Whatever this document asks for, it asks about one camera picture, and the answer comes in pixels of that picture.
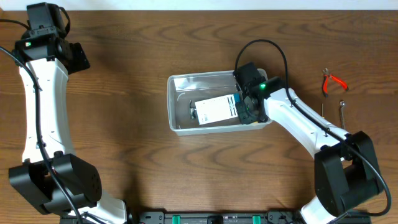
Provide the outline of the blue white cardboard box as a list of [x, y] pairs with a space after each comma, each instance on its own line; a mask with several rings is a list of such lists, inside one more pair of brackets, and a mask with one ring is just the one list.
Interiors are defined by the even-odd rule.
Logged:
[[236, 103], [240, 101], [238, 93], [196, 101], [195, 109], [199, 125], [237, 118]]

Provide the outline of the small claw hammer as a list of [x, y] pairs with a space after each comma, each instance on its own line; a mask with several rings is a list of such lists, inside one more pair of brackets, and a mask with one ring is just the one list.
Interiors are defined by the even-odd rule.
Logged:
[[196, 116], [196, 107], [195, 106], [192, 106], [192, 100], [190, 100], [190, 102], [189, 102], [189, 110], [190, 110], [190, 119], [196, 119], [197, 118], [197, 116]]

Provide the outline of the red handled pliers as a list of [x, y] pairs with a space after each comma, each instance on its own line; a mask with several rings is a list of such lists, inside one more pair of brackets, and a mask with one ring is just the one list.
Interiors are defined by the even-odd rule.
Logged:
[[322, 93], [323, 93], [323, 96], [325, 98], [328, 98], [328, 83], [329, 83], [329, 80], [333, 80], [335, 83], [339, 84], [344, 89], [344, 91], [348, 91], [349, 90], [348, 84], [345, 81], [343, 81], [342, 79], [334, 76], [329, 71], [329, 69], [324, 68], [322, 70], [322, 72], [323, 72]]

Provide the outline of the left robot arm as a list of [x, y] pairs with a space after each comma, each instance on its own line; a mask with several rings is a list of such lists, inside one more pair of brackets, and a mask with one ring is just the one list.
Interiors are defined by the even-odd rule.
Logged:
[[125, 202], [103, 190], [97, 168], [73, 148], [67, 83], [90, 64], [66, 35], [65, 29], [38, 26], [11, 52], [24, 84], [27, 134], [22, 164], [9, 169], [9, 181], [39, 213], [56, 214], [62, 223], [128, 223]]

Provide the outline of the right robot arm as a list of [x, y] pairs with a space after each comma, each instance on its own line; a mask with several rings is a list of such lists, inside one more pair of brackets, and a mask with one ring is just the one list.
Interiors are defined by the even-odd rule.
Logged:
[[285, 128], [314, 160], [316, 196], [300, 211], [302, 223], [337, 223], [370, 217], [355, 207], [389, 189], [379, 170], [370, 137], [354, 134], [322, 118], [280, 78], [235, 76], [243, 94], [241, 114], [272, 120]]

